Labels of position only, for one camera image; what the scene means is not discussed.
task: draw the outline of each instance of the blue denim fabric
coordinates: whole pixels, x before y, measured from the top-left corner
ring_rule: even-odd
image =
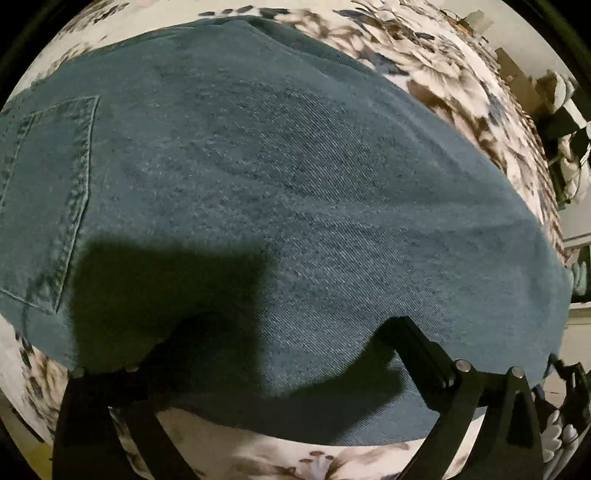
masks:
[[[531,382],[559,346],[567,272],[504,175],[387,79],[271,21],[68,61],[0,132],[0,312],[68,367],[138,362],[177,328],[147,362],[167,401],[367,445],[436,419],[370,341],[387,318]]]

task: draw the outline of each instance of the silver screw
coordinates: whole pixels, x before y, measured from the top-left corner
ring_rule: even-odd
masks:
[[[525,372],[521,367],[513,367],[511,368],[511,373],[517,378],[525,377]]]
[[[460,371],[460,372],[469,372],[470,370],[472,370],[472,365],[470,364],[470,362],[468,360],[456,360],[456,368]]]
[[[82,378],[84,377],[84,374],[86,372],[84,371],[84,369],[82,367],[78,367],[76,369],[74,369],[74,371],[72,372],[72,378]]]

